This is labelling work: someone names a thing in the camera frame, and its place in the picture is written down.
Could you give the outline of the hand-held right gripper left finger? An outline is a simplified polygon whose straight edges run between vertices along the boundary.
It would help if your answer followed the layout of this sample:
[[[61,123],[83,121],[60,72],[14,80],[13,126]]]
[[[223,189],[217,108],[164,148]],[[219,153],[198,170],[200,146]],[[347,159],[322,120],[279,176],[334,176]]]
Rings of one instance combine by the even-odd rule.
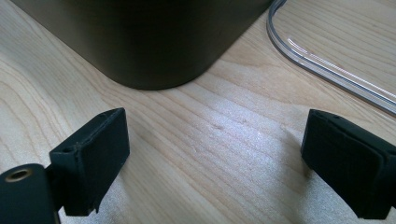
[[[75,217],[97,211],[129,155],[125,109],[95,116],[49,153],[52,175],[61,188],[57,206]]]

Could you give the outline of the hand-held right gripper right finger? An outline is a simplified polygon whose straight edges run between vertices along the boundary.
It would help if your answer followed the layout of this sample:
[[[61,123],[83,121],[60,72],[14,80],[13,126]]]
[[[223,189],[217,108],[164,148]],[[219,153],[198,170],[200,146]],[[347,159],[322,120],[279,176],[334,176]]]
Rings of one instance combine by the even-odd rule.
[[[396,146],[340,116],[309,111],[302,158],[359,218],[396,208]]]

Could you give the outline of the clear plastic tray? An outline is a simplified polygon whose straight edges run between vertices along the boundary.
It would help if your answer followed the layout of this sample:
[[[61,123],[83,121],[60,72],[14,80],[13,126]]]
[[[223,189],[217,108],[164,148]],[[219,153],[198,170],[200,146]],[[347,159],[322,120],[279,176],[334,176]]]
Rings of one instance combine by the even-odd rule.
[[[292,62],[396,117],[396,0],[274,0],[266,25]]]

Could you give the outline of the dark olive container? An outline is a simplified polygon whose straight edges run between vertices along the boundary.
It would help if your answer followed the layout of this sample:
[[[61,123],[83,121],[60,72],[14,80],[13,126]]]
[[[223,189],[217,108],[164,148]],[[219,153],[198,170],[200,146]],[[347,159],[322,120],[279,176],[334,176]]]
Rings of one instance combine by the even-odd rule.
[[[163,90],[204,73],[273,0],[11,0],[105,76]]]

